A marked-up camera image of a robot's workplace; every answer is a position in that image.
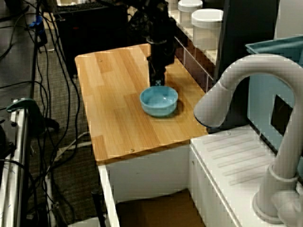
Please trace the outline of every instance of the plastic container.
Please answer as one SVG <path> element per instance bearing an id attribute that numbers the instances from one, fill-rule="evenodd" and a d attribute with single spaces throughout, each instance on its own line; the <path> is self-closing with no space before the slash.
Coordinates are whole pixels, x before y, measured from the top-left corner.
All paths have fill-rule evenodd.
<path id="1" fill-rule="evenodd" d="M 178 93 L 167 86 L 148 87 L 140 94 L 142 109 L 154 117 L 164 117 L 177 107 Z"/>
<path id="2" fill-rule="evenodd" d="M 289 58 L 303 67 L 303 36 L 263 41 L 245 46 L 251 54 L 277 54 Z M 276 95 L 281 97 L 291 108 L 294 107 L 293 92 L 283 81 L 266 74 L 250 77 L 248 118 L 251 122 L 254 122 L 254 125 L 258 126 L 258 130 L 266 139 L 279 150 L 283 136 L 271 125 Z M 298 172 L 303 177 L 303 158 L 299 162 Z"/>
<path id="3" fill-rule="evenodd" d="M 223 11 L 219 9 L 200 9 L 192 13 L 194 26 L 193 44 L 200 50 L 218 48 Z"/>
<path id="4" fill-rule="evenodd" d="M 179 23 L 182 27 L 192 27 L 191 15 L 198 9 L 201 9 L 203 2 L 201 0 L 181 0 L 178 3 Z"/>

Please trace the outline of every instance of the brown tile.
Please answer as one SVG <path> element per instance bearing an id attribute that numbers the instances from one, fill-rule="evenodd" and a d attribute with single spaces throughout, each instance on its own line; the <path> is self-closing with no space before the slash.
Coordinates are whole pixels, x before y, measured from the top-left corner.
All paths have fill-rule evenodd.
<path id="1" fill-rule="evenodd" d="M 187 40 L 189 39 L 182 30 L 176 26 L 176 38 L 182 43 L 183 46 L 187 46 Z"/>
<path id="2" fill-rule="evenodd" d="M 209 75 L 212 77 L 214 76 L 215 65 L 198 48 L 196 48 L 196 60 L 203 66 Z"/>
<path id="3" fill-rule="evenodd" d="M 193 42 L 190 39 L 187 39 L 187 44 L 186 44 L 185 48 L 188 50 L 188 52 L 190 52 L 190 54 L 193 57 L 195 57 L 196 48 L 195 48 Z"/>
<path id="4" fill-rule="evenodd" d="M 208 75 L 188 52 L 185 52 L 184 66 L 191 74 L 191 76 L 195 79 L 197 84 L 204 90 L 204 92 L 206 92 Z"/>
<path id="5" fill-rule="evenodd" d="M 177 27 L 176 38 L 182 43 L 182 45 L 190 52 L 190 54 L 195 56 L 195 46 L 193 42 L 182 32 L 182 30 Z"/>
<path id="6" fill-rule="evenodd" d="M 177 41 L 176 42 L 176 52 L 175 56 L 179 59 L 179 61 L 184 65 L 184 47 Z"/>

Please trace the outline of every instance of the faucet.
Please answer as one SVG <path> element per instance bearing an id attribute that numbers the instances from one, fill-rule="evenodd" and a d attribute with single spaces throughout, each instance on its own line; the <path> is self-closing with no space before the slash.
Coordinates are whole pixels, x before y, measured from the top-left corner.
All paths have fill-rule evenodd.
<path id="1" fill-rule="evenodd" d="M 295 104 L 276 159 L 263 176 L 252 206 L 257 216 L 268 223 L 303 227 L 303 195 L 296 191 L 297 168 L 303 150 L 303 68 L 274 54 L 241 58 L 224 71 L 214 87 L 196 104 L 194 115 L 205 127 L 219 127 L 238 84 L 260 73 L 285 82 L 294 93 Z"/>

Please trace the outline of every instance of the black box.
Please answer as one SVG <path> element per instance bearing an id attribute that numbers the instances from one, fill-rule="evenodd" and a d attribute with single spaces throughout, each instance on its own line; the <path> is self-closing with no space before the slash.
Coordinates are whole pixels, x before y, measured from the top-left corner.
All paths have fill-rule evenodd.
<path id="1" fill-rule="evenodd" d="M 98 7 L 78 10 L 58 8 L 53 14 L 71 78 L 77 74 L 76 56 L 127 46 L 127 8 L 96 4 Z"/>

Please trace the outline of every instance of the white cabinet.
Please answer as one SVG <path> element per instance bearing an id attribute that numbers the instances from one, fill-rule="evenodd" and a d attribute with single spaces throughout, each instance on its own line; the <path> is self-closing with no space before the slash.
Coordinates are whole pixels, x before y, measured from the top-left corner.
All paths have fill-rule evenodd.
<path id="1" fill-rule="evenodd" d="M 107 227 L 120 227 L 115 205 L 188 189 L 207 227 L 235 227 L 190 145 L 99 166 Z"/>

